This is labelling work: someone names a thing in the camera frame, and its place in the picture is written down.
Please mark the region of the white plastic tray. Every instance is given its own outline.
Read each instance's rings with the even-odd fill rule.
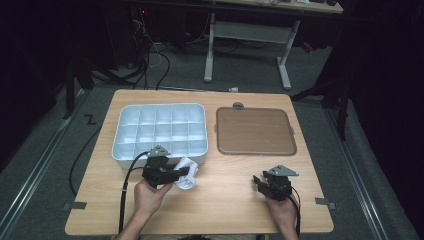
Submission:
[[[208,150],[204,107],[197,103],[124,107],[113,142],[113,158],[128,169],[137,155],[157,145],[168,150],[169,163],[186,156],[203,164]],[[146,159],[141,157],[135,167],[143,167]]]

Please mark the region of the gray carpet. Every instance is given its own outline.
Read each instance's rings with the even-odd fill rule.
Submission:
[[[321,70],[331,49],[318,50],[307,54],[294,48],[289,56],[287,68],[292,80],[290,92],[282,89],[278,69],[272,55],[278,53],[281,46],[272,45],[266,49],[249,47],[237,48],[230,54],[216,54],[214,80],[203,82],[205,50],[187,49],[181,51],[169,47],[163,53],[169,57],[171,68],[161,86],[208,91],[228,91],[238,87],[240,92],[285,93],[293,95],[311,87]],[[220,51],[232,51],[230,47],[221,47]],[[148,85],[155,86],[166,71],[165,59],[151,54],[148,70]],[[73,237],[64,232],[68,210],[64,205],[73,201],[68,176],[71,166],[87,140],[101,126],[114,91],[122,86],[105,82],[96,82],[95,88],[81,104],[70,122],[62,141],[48,167],[42,181],[22,212],[9,239],[110,239],[110,236]],[[31,170],[42,155],[54,132],[62,123],[65,113],[64,91],[58,95],[58,104],[46,114],[34,127],[13,161],[0,175],[0,214],[4,216],[25,183]],[[374,239],[373,233],[363,213],[357,194],[347,174],[347,168],[338,145],[338,137],[332,132],[323,109],[316,98],[295,102],[295,110],[316,168],[324,195],[336,204],[330,210],[334,221],[334,230],[328,234],[302,234],[301,239]],[[375,158],[369,150],[360,124],[350,106],[347,122],[347,144],[363,173],[363,179],[369,186],[376,208],[386,224],[391,239],[418,239],[396,196],[381,172]],[[92,115],[95,125],[87,124]],[[73,183],[78,189],[87,162],[94,147],[95,139],[79,157],[73,174]],[[281,239],[276,234],[272,239]]]

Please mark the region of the hand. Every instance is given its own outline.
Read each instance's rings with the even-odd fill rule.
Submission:
[[[299,206],[299,203],[293,195],[291,195],[291,198],[295,201],[296,205]],[[272,220],[277,225],[278,230],[281,235],[283,235],[284,239],[299,239],[295,228],[296,208],[290,199],[286,198],[280,202],[267,196],[265,196],[265,199],[268,204]]]
[[[135,206],[130,221],[119,234],[118,239],[136,240],[149,219],[159,209],[163,197],[171,190],[173,184],[165,184],[160,189],[152,188],[147,181],[142,180],[134,187]]]
[[[163,197],[172,188],[172,183],[165,184],[160,189],[152,188],[147,181],[142,180],[134,187],[134,214],[152,216],[162,204]]]

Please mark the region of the finger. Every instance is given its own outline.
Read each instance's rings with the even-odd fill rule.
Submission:
[[[174,184],[172,184],[172,183],[165,184],[165,185],[163,185],[162,188],[158,189],[158,192],[165,195],[169,190],[171,190],[173,185]]]

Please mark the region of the table leg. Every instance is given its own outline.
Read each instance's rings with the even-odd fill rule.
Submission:
[[[205,82],[212,81],[212,71],[213,71],[213,40],[215,35],[215,13],[211,13],[211,24],[209,30],[209,49],[208,55],[206,57],[206,66],[205,66]]]
[[[284,49],[284,54],[282,57],[277,58],[278,69],[280,70],[281,81],[283,82],[283,87],[285,90],[291,89],[289,75],[287,74],[286,61],[290,53],[290,49],[293,45],[294,38],[296,37],[297,29],[299,28],[300,21],[296,20],[293,24],[293,28],[290,31],[286,48]]]

